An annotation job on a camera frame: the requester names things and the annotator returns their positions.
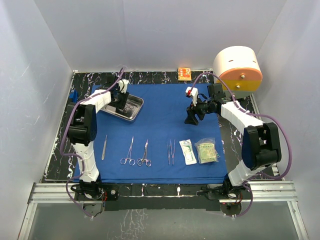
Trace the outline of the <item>metal instrument tray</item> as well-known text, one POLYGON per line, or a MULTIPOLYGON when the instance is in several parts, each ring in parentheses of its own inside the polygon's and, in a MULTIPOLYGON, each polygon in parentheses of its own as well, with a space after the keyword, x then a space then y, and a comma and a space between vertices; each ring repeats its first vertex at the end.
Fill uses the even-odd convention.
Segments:
POLYGON ((123 121, 133 123, 144 105, 144 100, 140 97, 129 94, 126 103, 119 104, 116 102, 111 102, 105 105, 101 111, 119 118, 123 121))

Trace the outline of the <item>white packet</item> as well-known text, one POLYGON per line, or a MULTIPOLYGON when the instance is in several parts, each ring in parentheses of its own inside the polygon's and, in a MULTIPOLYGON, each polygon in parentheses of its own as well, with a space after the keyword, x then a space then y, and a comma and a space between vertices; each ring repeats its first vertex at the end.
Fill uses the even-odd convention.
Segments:
POLYGON ((179 142, 180 147, 182 149, 182 153, 184 156, 185 164, 188 165, 194 165, 197 163, 194 151, 193 151, 193 146, 192 142, 190 139, 188 140, 181 140, 179 142))

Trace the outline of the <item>green suture packet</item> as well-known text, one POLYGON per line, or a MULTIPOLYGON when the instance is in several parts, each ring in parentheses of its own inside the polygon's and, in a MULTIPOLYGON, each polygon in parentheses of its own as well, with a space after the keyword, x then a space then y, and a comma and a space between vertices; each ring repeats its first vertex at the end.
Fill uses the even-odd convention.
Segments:
POLYGON ((213 137, 203 138, 196 142, 195 148, 200 164, 216 163, 220 155, 216 150, 216 141, 213 137))

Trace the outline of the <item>steel forceps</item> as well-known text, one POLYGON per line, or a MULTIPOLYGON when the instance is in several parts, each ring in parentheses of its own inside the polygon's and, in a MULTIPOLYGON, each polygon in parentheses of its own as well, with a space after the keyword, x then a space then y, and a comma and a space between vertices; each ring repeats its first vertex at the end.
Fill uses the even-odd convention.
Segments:
POLYGON ((170 141, 171 164, 174 165, 176 140, 170 141))

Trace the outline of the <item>blue surgical drape cloth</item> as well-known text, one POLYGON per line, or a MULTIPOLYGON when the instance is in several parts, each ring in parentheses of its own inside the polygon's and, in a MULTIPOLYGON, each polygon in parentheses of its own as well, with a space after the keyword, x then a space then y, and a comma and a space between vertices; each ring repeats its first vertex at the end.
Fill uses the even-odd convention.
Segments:
POLYGON ((93 142, 94 157, 103 183, 129 184, 220 184, 226 174, 219 121, 216 114, 204 117, 198 125, 185 124, 186 109, 190 98, 186 97, 186 84, 132 84, 131 95, 144 100, 143 107, 134 122, 99 111, 96 115, 97 135, 93 142), (105 158, 102 151, 105 137, 105 158), (131 158, 135 165, 122 165, 134 137, 131 158), (215 138, 218 162, 185 164, 180 141, 191 140, 193 144, 204 138, 215 138), (144 154, 148 140, 147 159, 151 166, 137 165, 144 154), (168 165, 167 143, 175 140, 174 165, 170 155, 168 165))

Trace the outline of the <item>steel scalpel handle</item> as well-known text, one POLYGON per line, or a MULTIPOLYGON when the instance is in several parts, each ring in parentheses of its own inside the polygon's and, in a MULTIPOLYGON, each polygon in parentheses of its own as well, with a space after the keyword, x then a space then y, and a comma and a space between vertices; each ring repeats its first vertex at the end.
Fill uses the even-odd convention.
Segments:
POLYGON ((105 135, 105 139, 104 139, 104 143, 103 143, 103 148, 102 148, 102 154, 101 154, 101 160, 102 160, 102 161, 105 159, 106 146, 107 146, 107 138, 108 138, 108 135, 105 135))

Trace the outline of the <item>steel ring-handle scissors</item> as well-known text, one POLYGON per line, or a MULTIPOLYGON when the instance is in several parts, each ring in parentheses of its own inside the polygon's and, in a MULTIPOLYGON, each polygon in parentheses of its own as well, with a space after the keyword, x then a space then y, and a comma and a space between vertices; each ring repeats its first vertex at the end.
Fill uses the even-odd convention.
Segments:
POLYGON ((141 158, 138 158, 136 161, 136 164, 139 167, 141 167, 143 164, 145 164, 147 167, 150 167, 152 165, 151 160, 147 159, 147 153, 148 153, 148 140, 146 140, 146 143, 144 145, 143 156, 141 158))

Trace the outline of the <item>pink cylindrical tissue phantom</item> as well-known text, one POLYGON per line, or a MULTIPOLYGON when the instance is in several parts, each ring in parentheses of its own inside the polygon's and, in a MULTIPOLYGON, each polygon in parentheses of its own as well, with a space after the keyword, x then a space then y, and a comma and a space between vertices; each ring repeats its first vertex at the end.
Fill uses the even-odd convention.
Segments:
POLYGON ((263 80, 256 54, 247 46, 230 46, 221 50, 213 61, 212 69, 237 99, 254 93, 263 80))

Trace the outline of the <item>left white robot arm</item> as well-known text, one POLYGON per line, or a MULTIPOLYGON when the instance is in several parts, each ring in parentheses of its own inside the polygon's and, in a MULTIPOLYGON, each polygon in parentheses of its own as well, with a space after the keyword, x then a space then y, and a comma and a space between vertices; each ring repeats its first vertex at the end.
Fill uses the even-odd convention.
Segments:
POLYGON ((93 200, 103 195, 102 185, 96 183, 100 173, 94 154, 94 140, 97 136, 97 113, 106 106, 123 110, 129 96, 129 80, 111 77, 105 85, 98 87, 88 98, 75 104, 72 110, 67 136, 77 155, 79 180, 90 183, 86 194, 93 200))

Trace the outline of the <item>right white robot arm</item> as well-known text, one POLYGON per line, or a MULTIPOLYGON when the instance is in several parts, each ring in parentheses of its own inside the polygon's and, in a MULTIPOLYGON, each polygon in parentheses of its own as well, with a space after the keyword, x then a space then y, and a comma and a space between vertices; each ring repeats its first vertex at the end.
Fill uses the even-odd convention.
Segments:
POLYGON ((250 115, 238 101, 226 99, 221 83, 207 86, 209 98, 200 99, 198 89, 187 87, 185 95, 192 99, 187 107, 185 124, 197 126, 206 114, 218 114, 228 120, 242 135, 242 160, 223 181, 223 194, 233 199, 245 181, 282 159, 279 130, 273 122, 263 122, 250 115))

